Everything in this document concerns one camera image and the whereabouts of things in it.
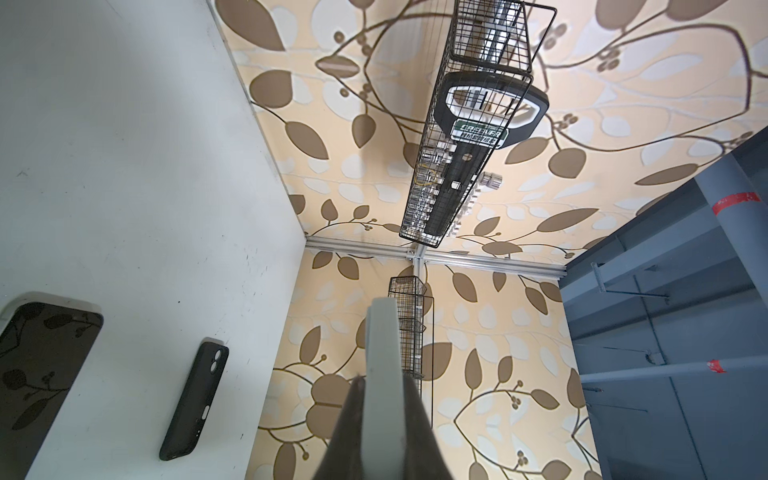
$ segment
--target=brown leaf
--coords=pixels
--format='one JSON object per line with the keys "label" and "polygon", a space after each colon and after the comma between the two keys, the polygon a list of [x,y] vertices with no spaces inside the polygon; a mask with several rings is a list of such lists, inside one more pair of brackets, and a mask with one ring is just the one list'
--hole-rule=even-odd
{"label": "brown leaf", "polygon": [[507,355],[498,361],[498,382],[508,382],[512,377],[512,357]]}
{"label": "brown leaf", "polygon": [[360,205],[355,209],[355,211],[352,212],[352,217],[355,220],[360,220],[361,218],[368,217],[368,213],[371,211],[371,207],[368,205]]}
{"label": "brown leaf", "polygon": [[357,266],[357,260],[352,257],[339,258],[339,273],[350,280],[360,280],[360,268]]}
{"label": "brown leaf", "polygon": [[492,217],[483,220],[475,227],[475,235],[483,237],[491,233],[498,226],[499,217]]}
{"label": "brown leaf", "polygon": [[27,409],[18,416],[13,426],[11,427],[11,430],[21,430],[30,423],[34,422],[34,420],[38,418],[41,413],[43,413],[43,410],[45,410],[45,406],[48,404],[48,400],[50,399],[39,399],[37,402],[27,407]]}
{"label": "brown leaf", "polygon": [[488,473],[482,465],[474,462],[469,466],[469,480],[488,480]]}
{"label": "brown leaf", "polygon": [[597,208],[577,208],[561,214],[552,215],[547,220],[541,222],[538,227],[536,227],[536,230],[545,233],[564,230],[568,227],[573,227],[576,223],[588,219],[598,210],[599,209]]}
{"label": "brown leaf", "polygon": [[531,302],[531,305],[536,307],[536,310],[545,315],[549,314],[549,311],[547,310],[547,300],[544,299],[541,292],[535,288],[527,286],[525,287],[525,296],[528,298],[528,301]]}
{"label": "brown leaf", "polygon": [[289,195],[288,200],[290,200],[290,206],[293,207],[293,211],[296,212],[296,215],[304,211],[304,207],[306,207],[306,199],[303,195]]}
{"label": "brown leaf", "polygon": [[[445,373],[451,362],[452,349],[453,345],[450,342],[430,343],[422,347],[422,375],[425,382],[437,380]],[[433,355],[435,356],[434,364],[432,363]]]}
{"label": "brown leaf", "polygon": [[53,330],[68,325],[71,322],[74,322],[72,315],[59,313],[58,315],[53,315],[43,320],[43,325],[45,325],[45,328]]}
{"label": "brown leaf", "polygon": [[254,45],[285,51],[272,15],[257,0],[217,0],[216,10],[227,27]]}
{"label": "brown leaf", "polygon": [[290,72],[267,70],[250,82],[250,97],[262,107],[285,107],[293,99]]}
{"label": "brown leaf", "polygon": [[45,304],[40,302],[25,303],[13,312],[13,316],[18,315],[25,320],[31,320],[43,313],[44,308]]}
{"label": "brown leaf", "polygon": [[541,470],[545,480],[565,480],[571,474],[571,467],[562,460],[552,460]]}
{"label": "brown leaf", "polygon": [[315,62],[315,66],[322,72],[336,78],[354,77],[360,72],[360,66],[354,60],[342,55],[323,57]]}
{"label": "brown leaf", "polygon": [[13,369],[2,374],[2,382],[8,390],[18,390],[27,385],[27,376],[23,370]]}
{"label": "brown leaf", "polygon": [[464,364],[464,381],[473,390],[482,383],[482,367],[480,366],[480,357],[478,357],[477,349],[472,349],[467,357],[467,363]]}
{"label": "brown leaf", "polygon": [[659,203],[667,195],[669,195],[669,192],[666,192],[664,195],[660,195],[659,197],[654,198],[653,200],[651,200],[647,204],[645,204],[642,207],[640,207],[640,209],[635,213],[634,216],[638,217],[638,216],[642,215],[646,210],[651,208],[653,205]]}
{"label": "brown leaf", "polygon": [[549,171],[558,177],[576,178],[587,163],[587,154],[580,148],[564,148],[549,159]]}
{"label": "brown leaf", "polygon": [[602,28],[618,30],[632,23],[643,5],[645,0],[598,0],[594,16]]}
{"label": "brown leaf", "polygon": [[320,215],[323,215],[323,218],[329,222],[339,218],[339,211],[336,209],[336,205],[333,204],[333,200],[328,199],[323,202],[323,205],[320,207]]}
{"label": "brown leaf", "polygon": [[497,292],[502,291],[502,288],[504,288],[505,283],[507,283],[506,273],[501,273],[501,272],[493,273],[493,287],[496,288]]}
{"label": "brown leaf", "polygon": [[563,297],[560,295],[560,287],[550,282],[541,282],[538,284],[541,292],[547,296],[553,302],[562,302]]}
{"label": "brown leaf", "polygon": [[427,290],[424,292],[424,314],[426,315],[429,310],[432,309],[432,304],[435,302],[435,299],[432,298],[432,287],[429,285],[429,283],[426,284]]}
{"label": "brown leaf", "polygon": [[341,407],[316,403],[306,413],[306,427],[312,435],[321,439],[330,439],[340,413]]}
{"label": "brown leaf", "polygon": [[586,250],[589,250],[592,247],[594,247],[595,245],[597,245],[598,243],[600,243],[601,241],[603,241],[604,238],[605,237],[596,238],[596,239],[592,240],[591,242],[587,243],[586,245],[584,245],[584,248]]}
{"label": "brown leaf", "polygon": [[357,345],[357,348],[359,349],[366,348],[366,319],[362,319],[362,322],[360,322],[360,325],[357,327],[355,345]]}
{"label": "brown leaf", "polygon": [[299,360],[301,363],[310,363],[315,359],[317,350],[320,348],[320,326],[311,329],[301,341],[299,347]]}
{"label": "brown leaf", "polygon": [[368,143],[376,132],[376,122],[368,114],[360,114],[352,121],[352,138],[358,148]]}
{"label": "brown leaf", "polygon": [[293,480],[296,472],[296,448],[293,443],[283,443],[277,449],[275,464],[272,470],[274,480]]}
{"label": "brown leaf", "polygon": [[491,242],[486,243],[482,247],[482,251],[490,253],[491,255],[508,255],[510,253],[520,253],[522,248],[518,247],[514,243],[509,242]]}
{"label": "brown leaf", "polygon": [[647,177],[643,177],[636,181],[634,184],[641,186],[670,184],[695,174],[698,168],[699,166],[696,164],[677,165],[676,167],[665,168],[664,170],[658,171],[655,174],[650,174]]}
{"label": "brown leaf", "polygon": [[333,253],[331,252],[317,252],[315,258],[312,260],[312,268],[323,268],[333,260]]}
{"label": "brown leaf", "polygon": [[727,0],[670,0],[667,17],[677,22],[687,22],[705,16]]}
{"label": "brown leaf", "polygon": [[581,379],[578,376],[578,372],[575,369],[571,369],[571,376],[568,377],[568,401],[580,409],[587,405],[587,400],[584,399],[584,390],[581,388]]}
{"label": "brown leaf", "polygon": [[512,148],[504,163],[510,165],[529,161],[541,155],[541,152],[546,150],[547,145],[549,145],[549,140],[544,137],[533,137],[523,140]]}
{"label": "brown leaf", "polygon": [[547,410],[554,410],[560,406],[560,402],[554,399],[552,395],[541,389],[536,389],[531,392],[531,397],[537,404],[546,408]]}
{"label": "brown leaf", "polygon": [[357,8],[360,8],[361,10],[365,10],[369,6],[373,5],[373,0],[349,0],[349,3],[351,3],[353,6],[356,6]]}
{"label": "brown leaf", "polygon": [[402,157],[406,159],[406,162],[408,162],[408,165],[410,165],[411,168],[415,168],[416,159],[419,157],[419,144],[406,142],[406,144],[402,146]]}
{"label": "brown leaf", "polygon": [[502,63],[509,64],[510,61],[515,60],[515,52],[518,50],[517,45],[507,44],[502,52]]}
{"label": "brown leaf", "polygon": [[312,127],[298,121],[286,122],[286,134],[296,148],[318,160],[328,160],[328,150],[323,139]]}
{"label": "brown leaf", "polygon": [[315,402],[341,407],[349,391],[349,382],[339,375],[323,375],[312,385],[312,398]]}
{"label": "brown leaf", "polygon": [[472,279],[466,276],[464,273],[453,274],[453,288],[456,292],[462,296],[462,298],[468,302],[477,302],[478,293],[475,290],[475,284],[472,283]]}

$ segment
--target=black phone case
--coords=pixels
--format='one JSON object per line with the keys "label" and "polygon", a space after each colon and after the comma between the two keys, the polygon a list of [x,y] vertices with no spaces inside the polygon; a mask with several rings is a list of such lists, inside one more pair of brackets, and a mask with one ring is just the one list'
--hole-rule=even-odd
{"label": "black phone case", "polygon": [[172,460],[189,455],[194,450],[229,355],[230,350],[226,346],[213,342],[200,345],[163,446],[160,447],[160,460]]}

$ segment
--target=wire basket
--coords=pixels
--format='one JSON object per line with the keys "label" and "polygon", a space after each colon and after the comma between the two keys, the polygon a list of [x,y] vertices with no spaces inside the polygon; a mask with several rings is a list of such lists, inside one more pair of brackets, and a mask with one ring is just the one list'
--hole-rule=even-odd
{"label": "wire basket", "polygon": [[417,276],[394,276],[389,296],[397,300],[400,328],[400,363],[403,373],[413,378],[422,391],[422,335],[424,326],[424,283]]}
{"label": "wire basket", "polygon": [[543,41],[554,21],[552,7],[513,0],[456,1],[401,237],[437,247],[492,151],[530,136],[544,116],[546,95],[528,95],[538,53],[528,41],[534,8],[552,12]]}

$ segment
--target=white wall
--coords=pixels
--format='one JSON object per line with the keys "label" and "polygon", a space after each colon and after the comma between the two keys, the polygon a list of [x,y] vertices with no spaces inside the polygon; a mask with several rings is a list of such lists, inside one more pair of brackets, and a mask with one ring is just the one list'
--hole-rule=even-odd
{"label": "white wall", "polygon": [[[304,239],[204,0],[3,2],[0,159],[2,302],[104,315],[28,479],[242,479]],[[205,336],[227,369],[161,462]]]}

